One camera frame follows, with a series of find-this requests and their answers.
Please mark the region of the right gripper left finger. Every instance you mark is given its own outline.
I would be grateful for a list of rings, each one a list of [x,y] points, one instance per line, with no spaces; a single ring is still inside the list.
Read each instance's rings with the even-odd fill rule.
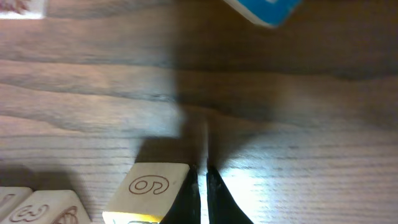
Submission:
[[[201,201],[197,168],[191,166],[166,216],[160,224],[200,224]]]

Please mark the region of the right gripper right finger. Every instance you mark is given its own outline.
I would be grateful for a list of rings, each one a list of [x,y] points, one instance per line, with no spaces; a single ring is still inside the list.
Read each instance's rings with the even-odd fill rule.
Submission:
[[[206,182],[210,224],[253,224],[234,201],[215,167],[208,167]]]

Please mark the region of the yellow S block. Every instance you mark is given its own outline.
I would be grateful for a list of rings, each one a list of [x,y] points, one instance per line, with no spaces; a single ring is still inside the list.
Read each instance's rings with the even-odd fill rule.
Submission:
[[[134,164],[102,212],[105,224],[159,223],[189,170],[182,163]]]

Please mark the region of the blue P block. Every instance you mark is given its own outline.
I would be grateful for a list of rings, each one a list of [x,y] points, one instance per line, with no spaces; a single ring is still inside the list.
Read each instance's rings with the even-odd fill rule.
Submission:
[[[1,224],[90,224],[72,190],[38,190],[10,212]]]

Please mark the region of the red I block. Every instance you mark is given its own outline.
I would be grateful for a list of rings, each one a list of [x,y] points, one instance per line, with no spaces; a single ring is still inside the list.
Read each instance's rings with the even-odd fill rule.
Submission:
[[[0,216],[5,219],[20,203],[33,193],[29,187],[1,187]]]

